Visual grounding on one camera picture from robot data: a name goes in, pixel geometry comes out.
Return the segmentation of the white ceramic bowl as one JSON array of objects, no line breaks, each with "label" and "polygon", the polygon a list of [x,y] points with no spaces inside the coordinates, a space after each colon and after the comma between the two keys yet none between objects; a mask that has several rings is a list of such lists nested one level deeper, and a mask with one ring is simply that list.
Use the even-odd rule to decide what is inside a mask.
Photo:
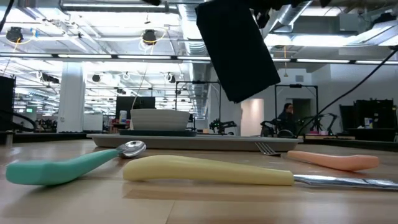
[{"label": "white ceramic bowl", "polygon": [[178,110],[133,109],[130,111],[133,130],[184,131],[190,113]]}]

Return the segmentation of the dark navy cloth napkin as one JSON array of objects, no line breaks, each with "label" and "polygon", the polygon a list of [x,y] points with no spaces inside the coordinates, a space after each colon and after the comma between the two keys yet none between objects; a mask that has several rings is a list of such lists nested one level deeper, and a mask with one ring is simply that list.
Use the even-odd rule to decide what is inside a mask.
[{"label": "dark navy cloth napkin", "polygon": [[197,27],[229,101],[240,103],[280,83],[274,61],[251,14],[263,0],[199,4]]}]

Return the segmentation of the fork with orange handle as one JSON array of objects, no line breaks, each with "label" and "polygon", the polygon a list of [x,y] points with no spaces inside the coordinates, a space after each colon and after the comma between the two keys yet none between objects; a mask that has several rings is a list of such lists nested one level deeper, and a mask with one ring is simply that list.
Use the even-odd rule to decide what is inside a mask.
[{"label": "fork with orange handle", "polygon": [[285,151],[285,155],[288,159],[293,159],[295,161],[347,172],[373,169],[380,165],[380,159],[377,156],[364,154],[337,156],[320,152],[311,152],[300,146],[288,147]]}]

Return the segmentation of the person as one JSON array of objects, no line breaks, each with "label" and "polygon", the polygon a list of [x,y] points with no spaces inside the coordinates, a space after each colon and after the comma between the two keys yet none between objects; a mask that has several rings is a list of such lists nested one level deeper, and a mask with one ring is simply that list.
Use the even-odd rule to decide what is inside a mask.
[{"label": "person", "polygon": [[292,103],[286,103],[277,117],[277,136],[280,138],[297,138],[300,120],[294,115]]}]

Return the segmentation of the dark teal plate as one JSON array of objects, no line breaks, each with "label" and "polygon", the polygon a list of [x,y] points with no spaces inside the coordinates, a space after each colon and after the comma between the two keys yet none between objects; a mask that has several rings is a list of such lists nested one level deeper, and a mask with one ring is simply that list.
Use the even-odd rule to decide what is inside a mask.
[{"label": "dark teal plate", "polygon": [[151,130],[120,130],[122,136],[172,136],[172,137],[195,137],[195,131],[151,131]]}]

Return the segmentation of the black monitor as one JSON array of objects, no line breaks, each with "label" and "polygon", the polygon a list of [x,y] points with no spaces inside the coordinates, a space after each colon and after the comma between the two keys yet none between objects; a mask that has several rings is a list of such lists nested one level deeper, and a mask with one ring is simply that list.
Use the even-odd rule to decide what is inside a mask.
[{"label": "black monitor", "polygon": [[151,96],[118,96],[116,98],[116,118],[121,111],[127,111],[127,119],[131,119],[131,109],[155,109],[155,97]]}]

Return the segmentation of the white building column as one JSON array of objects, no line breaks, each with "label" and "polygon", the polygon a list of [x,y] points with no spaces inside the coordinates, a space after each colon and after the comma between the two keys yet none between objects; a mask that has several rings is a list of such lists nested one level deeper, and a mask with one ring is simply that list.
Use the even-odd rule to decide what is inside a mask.
[{"label": "white building column", "polygon": [[58,133],[83,131],[86,74],[82,62],[63,62],[58,108]]}]

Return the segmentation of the spoon with teal handle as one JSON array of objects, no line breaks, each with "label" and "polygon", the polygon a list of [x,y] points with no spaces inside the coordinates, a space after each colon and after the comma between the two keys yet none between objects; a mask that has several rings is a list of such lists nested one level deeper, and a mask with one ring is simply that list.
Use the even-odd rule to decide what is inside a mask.
[{"label": "spoon with teal handle", "polygon": [[116,149],[107,149],[62,161],[21,161],[6,167],[6,180],[21,185],[59,185],[71,182],[120,157],[132,159],[142,154],[147,146],[142,141],[129,141]]}]

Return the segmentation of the black cabinet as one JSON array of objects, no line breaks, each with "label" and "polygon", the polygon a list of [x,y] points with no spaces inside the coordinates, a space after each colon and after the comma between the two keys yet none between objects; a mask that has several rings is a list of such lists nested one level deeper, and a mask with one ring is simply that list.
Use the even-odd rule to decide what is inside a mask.
[{"label": "black cabinet", "polygon": [[15,80],[0,76],[0,132],[11,130]]}]

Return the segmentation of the white cabinet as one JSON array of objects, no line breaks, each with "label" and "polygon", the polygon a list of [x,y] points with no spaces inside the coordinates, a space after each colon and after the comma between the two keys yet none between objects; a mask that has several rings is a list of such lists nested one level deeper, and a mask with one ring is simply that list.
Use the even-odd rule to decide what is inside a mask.
[{"label": "white cabinet", "polygon": [[102,131],[103,115],[102,114],[85,114],[83,117],[84,131]]}]

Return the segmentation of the grey plastic tray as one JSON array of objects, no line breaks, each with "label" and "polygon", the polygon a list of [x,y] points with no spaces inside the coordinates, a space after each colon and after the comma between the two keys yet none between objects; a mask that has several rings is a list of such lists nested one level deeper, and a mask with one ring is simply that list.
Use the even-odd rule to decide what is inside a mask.
[{"label": "grey plastic tray", "polygon": [[198,135],[195,137],[176,136],[122,136],[120,134],[89,134],[98,147],[117,147],[128,141],[142,141],[149,149],[194,150],[194,151],[251,151],[261,146],[276,152],[295,149],[301,139],[265,138],[254,136]]}]

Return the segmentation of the long ceiling light strip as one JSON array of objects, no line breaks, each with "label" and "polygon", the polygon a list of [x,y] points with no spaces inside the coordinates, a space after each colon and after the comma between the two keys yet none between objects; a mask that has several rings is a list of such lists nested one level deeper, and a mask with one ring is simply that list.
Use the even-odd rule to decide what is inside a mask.
[{"label": "long ceiling light strip", "polygon": [[[175,63],[210,63],[211,58],[205,56],[184,55],[106,55],[106,54],[35,54],[0,52],[1,58],[22,58],[26,60],[58,60],[58,61],[84,61],[84,62],[161,62]],[[342,59],[313,59],[313,58],[273,58],[276,63],[319,63],[319,64],[354,64],[354,65],[379,65],[382,60],[342,60]]]}]

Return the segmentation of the black aluminium table frame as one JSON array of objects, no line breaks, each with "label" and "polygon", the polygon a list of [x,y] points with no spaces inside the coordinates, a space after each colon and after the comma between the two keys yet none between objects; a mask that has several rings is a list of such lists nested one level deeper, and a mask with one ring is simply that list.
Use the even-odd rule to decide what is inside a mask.
[{"label": "black aluminium table frame", "polygon": [[[0,132],[0,145],[12,143],[27,143],[27,142],[45,142],[45,141],[66,141],[77,139],[91,139],[85,133],[14,133],[11,131]],[[382,142],[382,141],[361,141],[349,139],[315,139],[306,138],[299,144],[314,144],[314,145],[327,145],[339,147],[352,147],[359,149],[371,149],[377,151],[392,151],[398,152],[397,142]]]}]

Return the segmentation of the black shelf unit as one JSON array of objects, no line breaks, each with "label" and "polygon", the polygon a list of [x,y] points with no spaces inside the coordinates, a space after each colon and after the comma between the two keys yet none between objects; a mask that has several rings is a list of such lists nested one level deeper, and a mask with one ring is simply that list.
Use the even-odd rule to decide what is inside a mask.
[{"label": "black shelf unit", "polygon": [[352,105],[340,105],[343,133],[355,140],[394,142],[397,111],[393,100],[356,100]]}]

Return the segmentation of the silver ventilation duct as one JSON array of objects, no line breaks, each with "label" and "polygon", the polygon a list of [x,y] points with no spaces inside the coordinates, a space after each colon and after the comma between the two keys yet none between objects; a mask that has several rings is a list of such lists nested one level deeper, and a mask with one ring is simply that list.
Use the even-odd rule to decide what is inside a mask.
[{"label": "silver ventilation duct", "polygon": [[[206,0],[188,0],[187,4],[179,4],[178,11],[181,16],[181,28],[188,56],[207,57],[208,51],[197,27],[197,14],[195,8]],[[190,76],[193,81],[210,81],[211,66],[209,63],[196,63],[190,65]]]}]

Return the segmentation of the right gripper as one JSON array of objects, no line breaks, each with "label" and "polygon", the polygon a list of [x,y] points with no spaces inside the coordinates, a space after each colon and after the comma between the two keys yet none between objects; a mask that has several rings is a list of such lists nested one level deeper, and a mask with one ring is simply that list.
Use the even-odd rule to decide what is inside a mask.
[{"label": "right gripper", "polygon": [[291,5],[296,7],[299,4],[312,0],[247,0],[252,9],[265,9],[256,11],[256,23],[258,28],[263,29],[270,19],[270,9],[280,9],[282,6]]}]

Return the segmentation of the knife with yellow handle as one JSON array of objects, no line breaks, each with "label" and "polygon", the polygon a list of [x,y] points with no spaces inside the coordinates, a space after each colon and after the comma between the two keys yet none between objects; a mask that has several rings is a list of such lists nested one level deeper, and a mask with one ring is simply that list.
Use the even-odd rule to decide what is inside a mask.
[{"label": "knife with yellow handle", "polygon": [[390,180],[293,174],[289,170],[235,164],[194,157],[156,155],[129,161],[123,167],[123,179],[187,179],[234,184],[292,186],[296,182],[314,186],[357,187],[398,190]]}]

